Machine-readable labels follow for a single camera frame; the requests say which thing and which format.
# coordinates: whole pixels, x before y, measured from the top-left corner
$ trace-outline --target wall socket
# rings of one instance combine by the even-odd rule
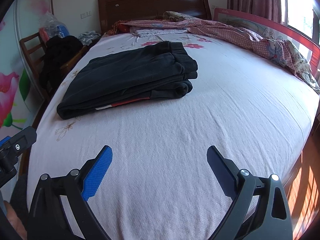
[[[85,13],[80,14],[80,18],[81,18],[81,19],[86,18],[86,17],[89,17],[89,16],[91,16],[91,11],[88,11],[88,12],[85,12]]]

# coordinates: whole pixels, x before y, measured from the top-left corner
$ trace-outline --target wooden headboard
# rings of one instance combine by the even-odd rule
[[[152,20],[175,11],[211,20],[208,0],[98,0],[101,33],[118,20]]]

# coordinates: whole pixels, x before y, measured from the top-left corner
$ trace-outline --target folded black pants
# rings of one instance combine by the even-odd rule
[[[90,60],[69,85],[62,119],[149,98],[181,98],[192,90],[197,63],[181,42],[163,41]]]

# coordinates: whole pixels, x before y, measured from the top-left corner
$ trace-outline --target window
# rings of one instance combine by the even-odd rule
[[[319,18],[314,4],[314,0],[281,0],[282,24],[319,43]]]

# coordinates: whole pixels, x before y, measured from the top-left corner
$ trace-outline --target white bedsheet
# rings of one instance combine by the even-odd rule
[[[197,61],[189,94],[60,119],[56,107],[89,60],[160,40],[183,42]],[[39,124],[28,206],[41,174],[64,176],[109,145],[113,161],[88,203],[113,240],[208,239],[231,203],[207,163],[208,147],[254,175],[283,178],[300,155],[318,101],[292,74],[224,41],[193,34],[102,38],[67,76]],[[81,236],[70,207],[66,213]]]

